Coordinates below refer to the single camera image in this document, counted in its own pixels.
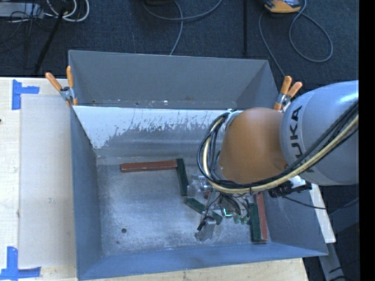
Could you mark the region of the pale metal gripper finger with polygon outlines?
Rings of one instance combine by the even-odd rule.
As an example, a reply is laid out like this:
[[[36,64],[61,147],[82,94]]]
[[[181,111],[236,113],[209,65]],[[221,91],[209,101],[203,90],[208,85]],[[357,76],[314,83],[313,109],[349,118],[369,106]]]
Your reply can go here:
[[[204,218],[197,228],[195,233],[195,238],[198,241],[205,241],[211,239],[213,236],[213,231],[216,226],[216,220],[213,217]]]
[[[211,184],[203,175],[193,175],[187,185],[187,196],[195,197],[199,193],[207,193],[211,190]]]

